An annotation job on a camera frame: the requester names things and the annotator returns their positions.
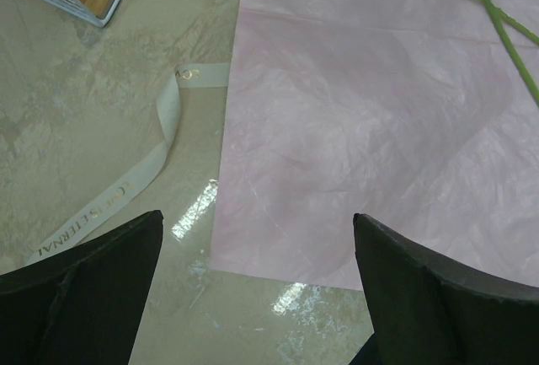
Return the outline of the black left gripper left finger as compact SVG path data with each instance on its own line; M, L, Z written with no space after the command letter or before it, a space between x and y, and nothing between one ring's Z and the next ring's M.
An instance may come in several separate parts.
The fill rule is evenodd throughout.
M3 364L127 364L163 242L159 210L1 276Z

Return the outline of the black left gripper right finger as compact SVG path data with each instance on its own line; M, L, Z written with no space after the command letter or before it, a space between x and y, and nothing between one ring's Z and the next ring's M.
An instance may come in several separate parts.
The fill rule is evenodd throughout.
M374 332L354 364L536 364L538 289L466 266L373 217L353 218Z

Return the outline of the pink wrapping paper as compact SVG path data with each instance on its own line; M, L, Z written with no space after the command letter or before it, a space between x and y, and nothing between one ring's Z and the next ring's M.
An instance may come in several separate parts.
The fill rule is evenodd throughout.
M211 268L360 289L356 213L538 283L538 108L475 0L240 0Z

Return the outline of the beige printed ribbon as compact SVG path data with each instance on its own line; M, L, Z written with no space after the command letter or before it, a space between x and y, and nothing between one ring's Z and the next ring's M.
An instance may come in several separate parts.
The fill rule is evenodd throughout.
M176 66L174 75L168 77L153 106L152 118L160 135L157 145L41 243L25 265L33 265L75 247L144 191L163 169L176 137L181 115L181 90L225 88L229 73L228 62Z

